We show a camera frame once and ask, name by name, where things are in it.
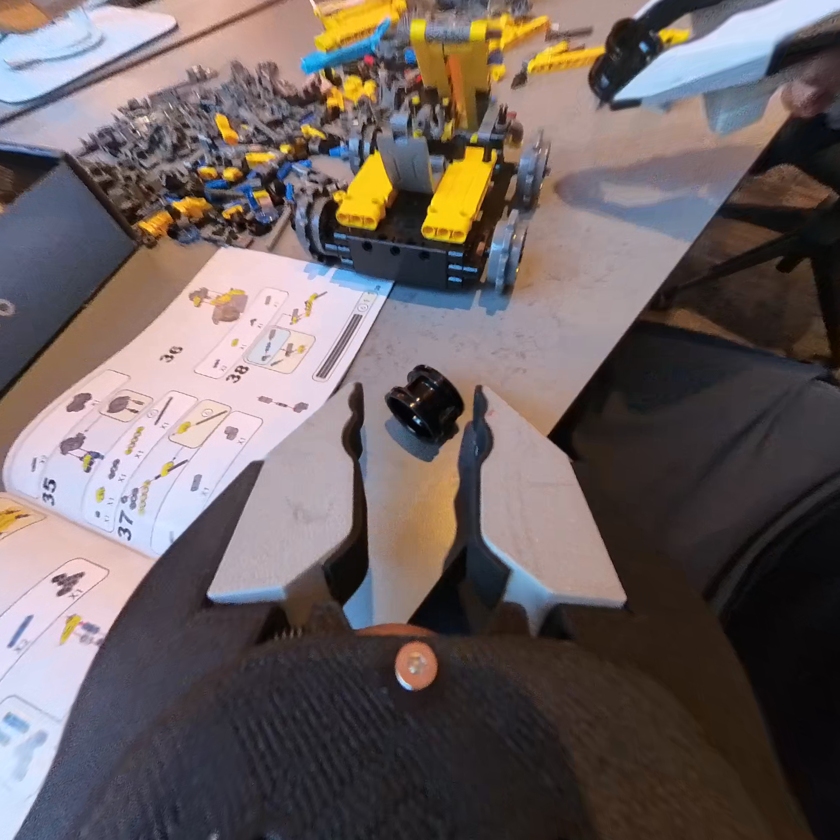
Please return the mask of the pile of small brick parts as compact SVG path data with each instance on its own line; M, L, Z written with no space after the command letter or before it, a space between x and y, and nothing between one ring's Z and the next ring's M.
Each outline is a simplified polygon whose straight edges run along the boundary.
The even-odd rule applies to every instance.
M354 107L376 99L376 84L358 76L296 87L271 61L254 70L233 61L222 80L195 66L184 81L126 102L76 157L140 245L246 249L281 235L296 193L336 192L312 159L341 156Z

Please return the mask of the yellow black brick vehicle model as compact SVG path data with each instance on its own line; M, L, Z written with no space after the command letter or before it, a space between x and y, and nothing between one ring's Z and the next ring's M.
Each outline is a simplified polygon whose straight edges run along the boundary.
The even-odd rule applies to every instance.
M310 257L397 285L460 291L516 283L551 143L523 143L491 92L483 27L408 30L418 78L369 118L353 116L353 179L331 196L296 194L292 227Z

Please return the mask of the grey desk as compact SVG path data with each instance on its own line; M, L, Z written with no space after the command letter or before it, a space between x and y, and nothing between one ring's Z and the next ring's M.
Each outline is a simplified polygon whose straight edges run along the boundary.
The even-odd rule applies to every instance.
M2 140L75 150L119 105L192 65L274 60L298 82L318 29L308 2L266 7L17 117ZM547 434L784 118L775 101L761 122L721 138L698 100L667 114L598 110L583 70L497 95L528 135L542 128L553 146L514 291L500 301L394 289L347 374L364 387L371 561L352 608L373 623L409 618L453 545L458 446L475 386ZM133 339L213 252L175 244L137 252L3 399L2 460L42 408ZM385 406L416 364L444 373L466 399L466 419L440 449L414 440Z

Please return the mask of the light blue brick beam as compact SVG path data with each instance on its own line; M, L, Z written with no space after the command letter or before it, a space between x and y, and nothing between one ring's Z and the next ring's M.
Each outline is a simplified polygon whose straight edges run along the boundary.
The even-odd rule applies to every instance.
M301 58L300 68L305 74L319 73L327 68L341 67L365 56L375 54L382 39L392 27L392 19L384 18L374 31L352 44L331 51L313 51Z

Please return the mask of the black toy wheel rim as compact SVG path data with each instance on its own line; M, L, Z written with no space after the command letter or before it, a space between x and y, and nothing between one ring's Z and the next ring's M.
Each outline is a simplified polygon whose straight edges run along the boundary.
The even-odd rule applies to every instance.
M436 445L454 432L465 411L465 402L455 385L425 364L413 367L404 385L391 388L385 394L385 404L405 430Z
M598 107L608 106L613 111L637 107L640 101L620 103L616 95L663 51L662 38L644 21L634 17L617 21L587 76Z

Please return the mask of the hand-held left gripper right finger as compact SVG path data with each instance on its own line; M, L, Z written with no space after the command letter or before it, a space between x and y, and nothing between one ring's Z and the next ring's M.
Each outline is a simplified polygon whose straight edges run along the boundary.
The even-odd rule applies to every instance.
M627 594L570 458L477 385L458 454L455 593L469 634L508 608L532 636L626 617Z

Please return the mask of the white flat board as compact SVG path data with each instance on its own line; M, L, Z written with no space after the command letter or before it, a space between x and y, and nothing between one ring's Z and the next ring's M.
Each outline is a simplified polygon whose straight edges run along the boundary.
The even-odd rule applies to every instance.
M2 104L57 93L176 29L170 14L111 2L2 2Z

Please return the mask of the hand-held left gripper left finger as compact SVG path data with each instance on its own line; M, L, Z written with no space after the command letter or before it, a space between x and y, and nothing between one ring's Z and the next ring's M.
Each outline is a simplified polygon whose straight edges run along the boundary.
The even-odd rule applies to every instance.
M362 477L364 389L334 393L261 463L210 584L216 604L278 604L301 625L344 608L369 570Z

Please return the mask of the black box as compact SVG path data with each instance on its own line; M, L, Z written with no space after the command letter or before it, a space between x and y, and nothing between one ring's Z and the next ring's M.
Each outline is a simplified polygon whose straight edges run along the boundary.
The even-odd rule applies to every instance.
M1 393L131 257L139 242L71 154L1 144Z

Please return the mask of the person's dark pants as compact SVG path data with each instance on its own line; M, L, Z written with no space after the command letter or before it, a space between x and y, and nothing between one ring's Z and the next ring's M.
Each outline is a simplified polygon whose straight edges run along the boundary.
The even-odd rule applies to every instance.
M550 437L593 511L716 614L815 838L838 838L838 379L638 322Z

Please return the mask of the brick building instruction booklet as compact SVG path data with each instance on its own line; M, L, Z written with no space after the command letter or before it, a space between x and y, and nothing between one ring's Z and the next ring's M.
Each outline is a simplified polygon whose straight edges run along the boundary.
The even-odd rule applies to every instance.
M221 250L3 464L1 835L14 838L152 564L327 402L393 282Z

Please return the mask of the pile of yellow brick beams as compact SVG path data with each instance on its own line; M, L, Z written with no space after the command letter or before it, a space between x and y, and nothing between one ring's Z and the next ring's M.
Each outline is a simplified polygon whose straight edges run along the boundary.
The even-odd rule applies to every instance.
M408 30L413 21L420 19L443 28L483 27L489 37L490 77L494 81L504 78L509 51L542 38L544 47L523 62L512 82L514 87L541 72L589 67L604 50L602 46L587 45L592 28L562 28L549 16L534 14L532 2L330 2L314 4L313 9L322 25L313 51L331 51L352 44L370 35L384 18L392 19L392 27L375 54L308 75L329 79L340 72L356 71L356 67L415 68L416 50Z

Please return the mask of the person's right hand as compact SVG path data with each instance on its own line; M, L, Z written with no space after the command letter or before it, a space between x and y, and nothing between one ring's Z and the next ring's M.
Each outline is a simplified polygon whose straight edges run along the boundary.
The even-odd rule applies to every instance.
M838 66L815 63L800 69L784 86L781 101L793 118L811 119L830 109L838 92Z

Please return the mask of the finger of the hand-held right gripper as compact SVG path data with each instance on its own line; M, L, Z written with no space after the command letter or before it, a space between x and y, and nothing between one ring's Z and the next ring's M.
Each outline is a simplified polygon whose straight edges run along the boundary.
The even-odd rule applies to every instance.
M721 1L651 1L640 8L633 19L643 28L667 28L675 21Z
M616 102L665 108L703 97L714 76L768 54L787 36L838 30L838 14L690 14L691 36L664 51L616 95ZM651 28L658 32L664 28Z

